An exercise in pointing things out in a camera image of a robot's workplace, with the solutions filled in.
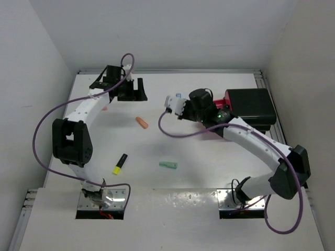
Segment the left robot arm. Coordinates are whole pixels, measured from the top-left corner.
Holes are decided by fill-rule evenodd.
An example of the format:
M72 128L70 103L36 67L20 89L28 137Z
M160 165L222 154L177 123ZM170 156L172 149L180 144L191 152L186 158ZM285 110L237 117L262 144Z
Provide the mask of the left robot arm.
M93 144L89 128L98 114L114 98L118 101L146 101L143 79L138 78L138 88L133 87L132 66L106 66L100 76L89 86L88 99L64 119L52 124L53 156L67 165L82 179L82 193L93 204L107 206L107 191L101 187L106 182L98 167L93 164Z

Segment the orange correction tape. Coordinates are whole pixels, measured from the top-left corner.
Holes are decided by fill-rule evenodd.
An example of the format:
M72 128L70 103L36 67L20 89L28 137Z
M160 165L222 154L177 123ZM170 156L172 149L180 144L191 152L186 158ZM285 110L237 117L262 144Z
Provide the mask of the orange correction tape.
M140 117L136 117L136 122L143 128L143 129L147 129L148 128L148 124Z

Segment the black pink drawer organizer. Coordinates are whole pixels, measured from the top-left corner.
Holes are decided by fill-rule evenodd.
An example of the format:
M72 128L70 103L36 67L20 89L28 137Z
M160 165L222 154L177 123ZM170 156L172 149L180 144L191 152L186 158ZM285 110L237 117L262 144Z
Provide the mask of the black pink drawer organizer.
M223 112L228 110L262 133L276 123L275 109L265 88L228 89L224 97L214 100L214 103L216 111L208 121L202 121L207 128L224 123Z

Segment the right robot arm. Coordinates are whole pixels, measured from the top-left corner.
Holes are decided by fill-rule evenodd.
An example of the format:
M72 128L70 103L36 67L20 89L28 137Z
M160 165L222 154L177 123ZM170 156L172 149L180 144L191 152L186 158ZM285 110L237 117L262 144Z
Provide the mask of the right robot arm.
M276 194L290 200L310 177L308 154L305 148L273 141L263 133L248 125L233 112L228 97L224 98L222 108L217 108L212 95L205 89L197 89L189 98L168 98L165 104L180 120L186 119L202 123L220 137L237 143L261 161L271 170L259 177L246 177L235 189L235 196L241 203L257 196Z

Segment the yellow black highlighter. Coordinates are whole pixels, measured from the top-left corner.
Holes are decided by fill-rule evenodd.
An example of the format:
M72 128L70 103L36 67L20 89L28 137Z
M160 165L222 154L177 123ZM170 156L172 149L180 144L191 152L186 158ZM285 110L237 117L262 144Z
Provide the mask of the yellow black highlighter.
M121 156L121 158L119 159L118 163L116 164L115 168L113 169L113 174L114 175L118 175L120 173L120 170L122 168L122 166L124 165L126 159L127 159L128 155L127 154L123 154Z

